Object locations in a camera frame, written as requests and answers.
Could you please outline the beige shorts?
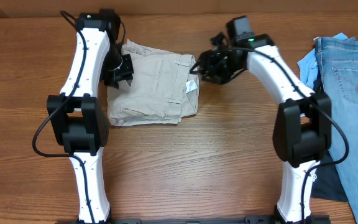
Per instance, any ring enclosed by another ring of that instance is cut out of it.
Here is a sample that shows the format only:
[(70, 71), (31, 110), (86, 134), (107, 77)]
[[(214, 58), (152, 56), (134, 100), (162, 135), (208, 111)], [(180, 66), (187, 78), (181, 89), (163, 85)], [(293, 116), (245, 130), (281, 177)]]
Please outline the beige shorts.
[(113, 126), (177, 124), (198, 112), (199, 77), (190, 73), (195, 56), (127, 41), (122, 47), (134, 68), (133, 80), (107, 88)]

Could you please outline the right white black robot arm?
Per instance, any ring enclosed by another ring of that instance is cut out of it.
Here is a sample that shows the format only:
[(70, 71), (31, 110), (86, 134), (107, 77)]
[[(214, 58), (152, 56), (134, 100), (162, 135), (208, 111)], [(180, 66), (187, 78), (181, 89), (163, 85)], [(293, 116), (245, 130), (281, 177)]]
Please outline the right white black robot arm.
[(304, 85), (274, 41), (267, 34), (254, 34), (247, 16), (233, 18), (226, 29), (227, 34), (211, 38), (215, 48), (201, 53), (190, 72), (223, 85), (247, 70), (278, 106), (273, 146), (283, 161), (280, 198), (273, 214), (249, 215), (244, 223), (330, 223), (327, 215), (312, 215), (310, 210), (313, 168), (331, 145), (329, 97)]

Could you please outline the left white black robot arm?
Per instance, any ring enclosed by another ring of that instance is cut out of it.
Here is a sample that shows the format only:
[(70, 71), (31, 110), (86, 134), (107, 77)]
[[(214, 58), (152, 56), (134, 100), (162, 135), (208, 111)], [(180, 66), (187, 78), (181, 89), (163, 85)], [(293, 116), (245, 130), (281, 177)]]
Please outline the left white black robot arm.
[(109, 120), (98, 99), (100, 83), (118, 88), (133, 79), (130, 55), (118, 39), (124, 27), (112, 9), (61, 15), (76, 30), (76, 50), (68, 78), (58, 95), (47, 99), (47, 122), (64, 148), (76, 177), (80, 211), (76, 223), (112, 223), (105, 192), (102, 156), (109, 136)]

